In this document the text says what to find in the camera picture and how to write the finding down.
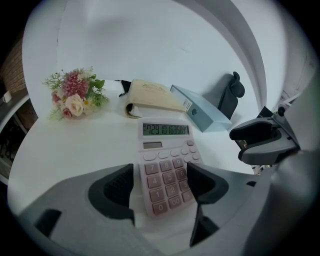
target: artificial flower bouquet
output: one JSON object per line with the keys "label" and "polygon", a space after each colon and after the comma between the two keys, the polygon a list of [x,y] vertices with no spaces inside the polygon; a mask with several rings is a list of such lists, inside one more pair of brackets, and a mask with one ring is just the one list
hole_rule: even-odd
{"label": "artificial flower bouquet", "polygon": [[73,119],[90,115],[108,102],[103,95],[105,80],[96,79],[93,68],[55,73],[43,82],[52,91],[50,119]]}

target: calculator display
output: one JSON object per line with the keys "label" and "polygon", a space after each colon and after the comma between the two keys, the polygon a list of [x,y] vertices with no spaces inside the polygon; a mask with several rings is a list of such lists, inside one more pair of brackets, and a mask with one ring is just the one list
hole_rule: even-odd
{"label": "calculator display", "polygon": [[143,124],[143,135],[188,135],[188,125],[170,125],[170,124]]}

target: beige notebook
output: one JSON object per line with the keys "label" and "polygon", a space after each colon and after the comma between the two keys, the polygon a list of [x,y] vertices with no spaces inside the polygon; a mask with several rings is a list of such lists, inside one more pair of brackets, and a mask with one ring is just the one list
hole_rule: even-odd
{"label": "beige notebook", "polygon": [[125,112],[130,118],[179,118],[186,109],[166,86],[134,79],[128,92]]}

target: pink calculator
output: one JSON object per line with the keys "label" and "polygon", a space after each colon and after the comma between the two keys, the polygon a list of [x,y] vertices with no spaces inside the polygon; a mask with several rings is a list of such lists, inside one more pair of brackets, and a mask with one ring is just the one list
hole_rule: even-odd
{"label": "pink calculator", "polygon": [[191,125],[180,119],[138,119],[138,164],[149,216],[162,218],[195,203],[187,163],[202,163]]}

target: calculator button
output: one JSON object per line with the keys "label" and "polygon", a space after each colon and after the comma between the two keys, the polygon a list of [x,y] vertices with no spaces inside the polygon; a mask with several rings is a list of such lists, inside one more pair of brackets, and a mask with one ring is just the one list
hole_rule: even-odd
{"label": "calculator button", "polygon": [[151,161],[151,160],[155,160],[156,159],[156,155],[153,153],[146,153],[143,156],[143,159],[146,161]]}
{"label": "calculator button", "polygon": [[192,140],[188,140],[186,143],[187,143],[188,146],[193,146],[194,145],[194,142]]}
{"label": "calculator button", "polygon": [[179,167],[184,166],[184,162],[182,161],[181,158],[172,159],[172,162],[173,162],[174,168],[179,168]]}
{"label": "calculator button", "polygon": [[152,205],[154,215],[164,214],[168,211],[167,202],[158,202]]}
{"label": "calculator button", "polygon": [[183,154],[183,155],[188,154],[188,149],[186,149],[186,148],[181,149],[181,154]]}
{"label": "calculator button", "polygon": [[193,158],[194,160],[198,160],[198,159],[200,158],[200,155],[194,154],[194,155],[192,156],[192,158]]}
{"label": "calculator button", "polygon": [[150,162],[144,165],[146,174],[156,174],[159,172],[158,163]]}
{"label": "calculator button", "polygon": [[170,186],[166,186],[165,190],[166,190],[166,195],[168,197],[175,196],[179,193],[177,184],[172,184]]}
{"label": "calculator button", "polygon": [[162,188],[150,191],[151,202],[156,202],[165,199],[165,193]]}
{"label": "calculator button", "polygon": [[185,203],[190,201],[193,197],[194,195],[192,194],[191,190],[182,193],[182,198]]}
{"label": "calculator button", "polygon": [[164,184],[169,184],[176,181],[176,176],[172,171],[164,173],[163,175]]}
{"label": "calculator button", "polygon": [[161,171],[169,171],[172,170],[172,163],[170,160],[160,162]]}
{"label": "calculator button", "polygon": [[182,201],[181,201],[180,195],[177,195],[177,196],[169,199],[169,205],[170,205],[171,209],[176,208],[176,207],[180,206],[181,204],[182,204]]}
{"label": "calculator button", "polygon": [[177,156],[180,155],[180,153],[179,153],[178,150],[172,150],[172,151],[170,152],[170,154],[171,154],[171,156],[173,156],[173,157],[177,157]]}
{"label": "calculator button", "polygon": [[185,179],[187,177],[186,169],[180,169],[175,171],[178,180]]}
{"label": "calculator button", "polygon": [[183,159],[184,159],[184,161],[185,161],[186,163],[188,163],[188,162],[191,162],[191,161],[192,161],[192,157],[191,157],[190,155],[185,156]]}
{"label": "calculator button", "polygon": [[180,190],[181,192],[185,192],[187,190],[189,190],[189,185],[188,185],[188,180],[183,180],[183,181],[180,181],[179,182],[179,187],[180,187]]}
{"label": "calculator button", "polygon": [[169,153],[164,152],[164,151],[158,153],[158,157],[159,157],[160,159],[167,158],[168,156],[169,156]]}
{"label": "calculator button", "polygon": [[160,175],[147,177],[146,180],[148,182],[149,189],[159,187],[162,185]]}

